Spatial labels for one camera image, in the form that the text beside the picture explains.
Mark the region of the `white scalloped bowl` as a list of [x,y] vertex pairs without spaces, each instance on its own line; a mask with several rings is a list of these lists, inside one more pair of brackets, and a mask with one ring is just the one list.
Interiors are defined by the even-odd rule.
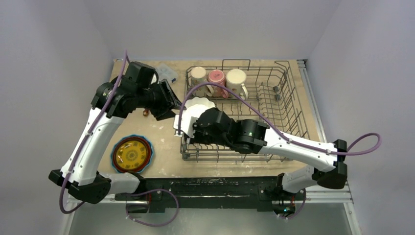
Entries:
[[182,115],[191,115],[193,117],[199,118],[200,115],[210,108],[215,108],[216,105],[214,102],[208,100],[205,97],[195,97],[190,100],[187,100],[185,103],[185,110]]

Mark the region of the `seahorse pattern tall mug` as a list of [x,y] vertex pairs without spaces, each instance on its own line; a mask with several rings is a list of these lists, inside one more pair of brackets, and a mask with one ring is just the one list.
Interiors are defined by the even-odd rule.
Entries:
[[[191,87],[195,87],[201,83],[206,83],[207,80],[207,71],[203,67],[194,67],[190,71],[190,83]],[[211,85],[201,86],[193,92],[196,97],[212,97],[214,93],[213,87]]]

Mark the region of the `pink ghost mug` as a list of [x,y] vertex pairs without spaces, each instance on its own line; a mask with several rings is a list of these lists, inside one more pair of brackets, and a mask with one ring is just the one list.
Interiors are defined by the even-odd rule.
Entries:
[[[226,78],[225,74],[221,70],[212,70],[209,72],[207,77],[208,82],[215,83],[218,85],[221,85],[223,87],[226,87]],[[222,88],[213,86],[213,97],[222,97],[222,98],[228,98],[229,93],[226,90],[223,90]]]

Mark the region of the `green inside floral mug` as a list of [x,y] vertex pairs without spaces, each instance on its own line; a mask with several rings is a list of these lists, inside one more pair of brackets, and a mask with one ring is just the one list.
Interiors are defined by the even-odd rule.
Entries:
[[226,74],[226,87],[234,94],[246,100],[249,97],[248,90],[246,88],[247,75],[240,69],[232,69]]

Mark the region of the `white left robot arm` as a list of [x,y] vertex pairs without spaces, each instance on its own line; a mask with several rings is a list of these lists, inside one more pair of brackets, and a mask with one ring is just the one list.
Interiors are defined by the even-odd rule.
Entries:
[[156,120],[173,118],[181,102],[156,69],[129,63],[120,78],[100,85],[91,101],[87,124],[68,161],[48,176],[74,198],[97,204],[108,194],[127,193],[133,200],[146,194],[136,173],[98,172],[98,165],[115,131],[135,109],[149,109]]

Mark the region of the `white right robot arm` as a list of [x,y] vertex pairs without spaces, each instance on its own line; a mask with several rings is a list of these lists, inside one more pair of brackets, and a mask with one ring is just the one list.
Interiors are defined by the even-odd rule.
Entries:
[[189,143],[217,144],[240,154],[278,155],[305,163],[304,168],[281,174],[281,181],[275,185],[280,199],[313,185],[343,189],[346,184],[347,165],[332,143],[278,133],[253,119],[235,121],[223,111],[203,105],[177,115],[174,128],[184,133]]

